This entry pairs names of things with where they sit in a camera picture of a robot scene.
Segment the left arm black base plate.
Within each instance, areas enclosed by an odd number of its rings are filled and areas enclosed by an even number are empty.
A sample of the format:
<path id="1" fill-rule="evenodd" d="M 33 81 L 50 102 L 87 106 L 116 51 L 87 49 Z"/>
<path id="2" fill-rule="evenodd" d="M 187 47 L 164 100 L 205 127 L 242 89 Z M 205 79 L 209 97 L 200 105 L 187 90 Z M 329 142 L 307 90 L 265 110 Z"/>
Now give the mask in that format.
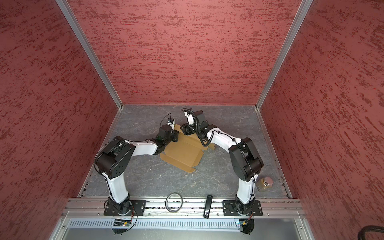
<path id="1" fill-rule="evenodd" d="M 104 216 L 142 216 L 146 207 L 145 200 L 125 200 L 120 204 L 108 198 L 104 204 Z"/>

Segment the aluminium corner post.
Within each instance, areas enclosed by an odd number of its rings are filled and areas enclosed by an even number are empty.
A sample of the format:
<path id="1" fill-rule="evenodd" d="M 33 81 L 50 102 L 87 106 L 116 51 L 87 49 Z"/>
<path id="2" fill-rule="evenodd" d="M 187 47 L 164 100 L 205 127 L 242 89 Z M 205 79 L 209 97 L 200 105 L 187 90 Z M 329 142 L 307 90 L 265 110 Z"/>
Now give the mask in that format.
<path id="1" fill-rule="evenodd" d="M 272 67 L 272 70 L 270 72 L 270 75 L 267 79 L 267 82 L 263 88 L 263 91 L 256 103 L 256 111 L 260 111 L 261 108 L 262 108 L 262 105 L 279 73 L 279 70 L 281 68 L 281 66 L 283 65 L 284 63 L 284 60 L 297 36 L 297 33 L 299 32 L 299 29 L 311 7 L 313 3 L 313 0 L 302 0 L 301 1 L 301 4 L 298 8 L 298 11 L 293 19 L 293 22 L 290 26 L 290 29 L 287 33 L 287 36 L 283 42 L 283 45 L 279 51 L 279 54 L 278 54 L 278 57 Z"/>
<path id="2" fill-rule="evenodd" d="M 78 41 L 80 42 L 81 46 L 83 47 L 85 53 L 87 54 L 89 60 L 91 61 L 93 67 L 95 68 L 96 72 L 98 73 L 99 77 L 101 78 L 102 82 L 104 83 L 108 93 L 114 100 L 117 108 L 121 110 L 124 106 L 122 100 L 118 96 L 115 88 L 113 87 L 112 82 L 110 81 L 110 78 L 108 77 L 106 71 L 104 70 L 100 60 L 98 59 L 95 51 L 93 50 L 88 38 L 86 37 L 84 31 L 82 30 L 78 20 L 75 17 L 74 12 L 72 11 L 68 1 L 64 0 L 56 0 L 56 3 L 58 4 L 61 12 L 63 13 L 64 17 L 66 18 L 67 22 L 69 23 L 71 29 L 73 30 L 75 36 L 77 37 Z"/>

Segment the left rear aluminium corner post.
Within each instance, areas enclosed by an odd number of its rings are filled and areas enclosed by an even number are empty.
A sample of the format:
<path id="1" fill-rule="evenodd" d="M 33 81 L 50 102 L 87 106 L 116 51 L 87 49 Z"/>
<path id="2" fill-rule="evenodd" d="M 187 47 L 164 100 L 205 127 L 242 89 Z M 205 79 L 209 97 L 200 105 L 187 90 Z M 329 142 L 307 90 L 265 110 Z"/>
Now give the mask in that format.
<path id="1" fill-rule="evenodd" d="M 68 1 L 64 0 L 56 0 L 56 3 L 58 4 L 61 12 L 63 13 L 64 17 L 66 18 L 67 22 L 69 23 L 71 29 L 73 30 L 75 36 L 77 37 L 78 41 L 80 42 L 81 46 L 83 47 L 85 53 L 87 54 L 89 60 L 91 61 L 93 67 L 95 68 L 96 72 L 98 73 L 99 77 L 101 78 L 102 82 L 104 83 L 108 93 L 114 100 L 117 108 L 121 110 L 124 106 L 122 100 L 118 96 L 115 88 L 113 87 L 112 82 L 110 81 L 110 78 L 108 77 L 106 71 L 104 70 L 100 60 L 98 59 L 95 51 L 93 50 L 88 38 L 86 37 L 84 31 L 82 30 L 78 20 L 75 17 L 74 12 L 72 11 Z"/>

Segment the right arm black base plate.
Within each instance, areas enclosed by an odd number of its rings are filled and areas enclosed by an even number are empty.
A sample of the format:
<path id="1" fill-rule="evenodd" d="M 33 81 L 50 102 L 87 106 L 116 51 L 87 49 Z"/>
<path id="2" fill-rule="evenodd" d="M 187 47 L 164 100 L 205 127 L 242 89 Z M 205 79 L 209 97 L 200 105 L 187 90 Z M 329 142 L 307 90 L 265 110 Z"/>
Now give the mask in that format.
<path id="1" fill-rule="evenodd" d="M 263 216 L 263 210 L 261 202 L 255 199 L 251 200 L 248 204 L 243 204 L 239 200 L 224 200 L 223 212 L 224 216 L 250 216 L 253 213 L 253 216 L 260 217 Z"/>

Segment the aluminium front frame rail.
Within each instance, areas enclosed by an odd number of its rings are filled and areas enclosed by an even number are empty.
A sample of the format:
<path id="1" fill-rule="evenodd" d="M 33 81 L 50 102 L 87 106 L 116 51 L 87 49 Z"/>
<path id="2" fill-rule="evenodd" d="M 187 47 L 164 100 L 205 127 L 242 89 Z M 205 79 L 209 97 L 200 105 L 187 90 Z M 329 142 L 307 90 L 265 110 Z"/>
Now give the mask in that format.
<path id="1" fill-rule="evenodd" d="M 67 202 L 61 217 L 72 218 L 112 218 L 120 216 L 104 216 L 104 204 L 106 198 L 89 197 L 74 198 Z M 192 218 L 202 219 L 206 197 L 187 198 L 182 200 L 179 197 L 166 198 L 139 198 L 134 197 L 133 200 L 145 200 L 146 207 L 144 214 L 140 218 Z M 242 218 L 244 216 L 224 216 L 223 198 L 214 198 L 212 201 L 209 219 L 219 218 Z M 257 199 L 261 202 L 263 216 L 255 219 L 306 219 L 307 216 L 302 207 L 301 201 L 297 199 Z"/>

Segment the right rear aluminium corner post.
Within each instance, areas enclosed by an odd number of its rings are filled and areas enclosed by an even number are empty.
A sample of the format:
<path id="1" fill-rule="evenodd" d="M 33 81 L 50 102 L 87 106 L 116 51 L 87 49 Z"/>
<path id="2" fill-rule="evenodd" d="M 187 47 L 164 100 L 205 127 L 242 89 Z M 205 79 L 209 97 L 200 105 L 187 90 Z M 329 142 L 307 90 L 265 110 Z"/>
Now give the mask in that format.
<path id="1" fill-rule="evenodd" d="M 293 19 L 293 22 L 290 26 L 290 29 L 287 33 L 287 36 L 283 42 L 283 45 L 279 51 L 279 54 L 278 54 L 278 57 L 272 67 L 272 70 L 270 72 L 270 75 L 267 79 L 267 82 L 263 88 L 263 91 L 256 103 L 256 111 L 260 111 L 261 108 L 262 108 L 262 105 L 279 73 L 279 70 L 281 68 L 281 66 L 283 65 L 284 63 L 284 60 L 297 36 L 297 33 L 299 32 L 299 29 L 311 7 L 313 3 L 313 0 L 302 0 L 301 1 L 301 4 L 298 8 L 298 11 Z"/>

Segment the brown cardboard box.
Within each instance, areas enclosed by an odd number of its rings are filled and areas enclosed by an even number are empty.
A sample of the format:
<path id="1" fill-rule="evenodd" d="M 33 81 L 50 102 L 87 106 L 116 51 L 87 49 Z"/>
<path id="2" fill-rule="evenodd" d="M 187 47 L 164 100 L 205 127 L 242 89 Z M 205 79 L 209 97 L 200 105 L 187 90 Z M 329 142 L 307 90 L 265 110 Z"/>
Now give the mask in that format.
<path id="1" fill-rule="evenodd" d="M 176 124 L 175 130 L 179 132 L 178 141 L 170 142 L 160 153 L 160 158 L 187 173 L 192 173 L 196 170 L 195 167 L 200 163 L 205 151 L 214 150 L 216 145 L 211 143 L 208 147 L 204 147 L 197 134 L 184 135 L 180 125 Z"/>

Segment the black rectangular remote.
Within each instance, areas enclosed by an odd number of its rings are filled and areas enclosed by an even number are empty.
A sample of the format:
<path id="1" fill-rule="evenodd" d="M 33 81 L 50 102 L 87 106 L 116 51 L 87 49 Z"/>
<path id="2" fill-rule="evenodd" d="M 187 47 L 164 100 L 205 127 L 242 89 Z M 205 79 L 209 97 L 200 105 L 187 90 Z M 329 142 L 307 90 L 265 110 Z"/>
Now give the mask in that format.
<path id="1" fill-rule="evenodd" d="M 212 206 L 213 196 L 207 195 L 206 202 L 205 202 L 205 208 L 203 213 L 203 218 L 208 219 L 210 216 L 211 206 Z"/>

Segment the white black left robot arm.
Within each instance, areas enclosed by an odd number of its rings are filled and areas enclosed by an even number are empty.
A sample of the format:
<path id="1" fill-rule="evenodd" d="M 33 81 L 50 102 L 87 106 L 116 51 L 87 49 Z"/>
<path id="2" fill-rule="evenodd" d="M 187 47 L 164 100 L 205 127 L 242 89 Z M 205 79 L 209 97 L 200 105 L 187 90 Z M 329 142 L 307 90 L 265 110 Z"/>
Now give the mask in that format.
<path id="1" fill-rule="evenodd" d="M 178 141 L 174 124 L 160 126 L 157 136 L 145 141 L 131 141 L 115 137 L 100 150 L 94 160 L 95 170 L 105 178 L 110 192 L 108 202 L 122 214 L 129 210 L 130 196 L 124 172 L 132 157 L 162 153 L 171 142 Z"/>

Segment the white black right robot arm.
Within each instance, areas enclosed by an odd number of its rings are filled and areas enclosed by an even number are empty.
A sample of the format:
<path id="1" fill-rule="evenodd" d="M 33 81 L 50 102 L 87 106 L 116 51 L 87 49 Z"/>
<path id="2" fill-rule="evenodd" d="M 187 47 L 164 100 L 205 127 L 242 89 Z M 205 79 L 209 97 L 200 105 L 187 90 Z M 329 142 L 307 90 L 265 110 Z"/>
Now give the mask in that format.
<path id="1" fill-rule="evenodd" d="M 203 147 L 214 144 L 229 153 L 232 168 L 239 178 L 236 200 L 248 206 L 255 198 L 256 178 L 264 162 L 250 138 L 236 138 L 213 124 L 209 124 L 202 111 L 183 108 L 187 123 L 181 126 L 185 135 L 195 134 Z"/>

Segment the jar with pink lid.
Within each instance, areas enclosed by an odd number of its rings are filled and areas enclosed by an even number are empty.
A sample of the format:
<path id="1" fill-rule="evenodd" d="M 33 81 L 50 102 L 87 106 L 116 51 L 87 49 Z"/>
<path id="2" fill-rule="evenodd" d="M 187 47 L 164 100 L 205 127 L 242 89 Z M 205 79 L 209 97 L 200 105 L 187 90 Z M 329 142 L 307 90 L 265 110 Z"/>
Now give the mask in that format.
<path id="1" fill-rule="evenodd" d="M 257 187 L 259 192 L 264 192 L 264 191 L 268 190 L 269 188 L 271 188 L 273 186 L 273 184 L 274 184 L 274 181 L 272 178 L 264 177 L 264 178 L 259 179 L 256 182 L 256 187 Z"/>

